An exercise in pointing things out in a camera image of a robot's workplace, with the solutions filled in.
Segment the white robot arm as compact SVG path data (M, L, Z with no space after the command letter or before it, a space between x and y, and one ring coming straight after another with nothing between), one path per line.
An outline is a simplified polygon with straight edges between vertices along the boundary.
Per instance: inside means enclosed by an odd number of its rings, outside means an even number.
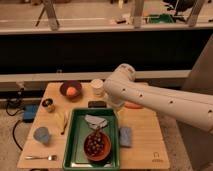
M112 105L136 103L213 134L213 95L135 83L135 73L131 65L123 63L104 81Z

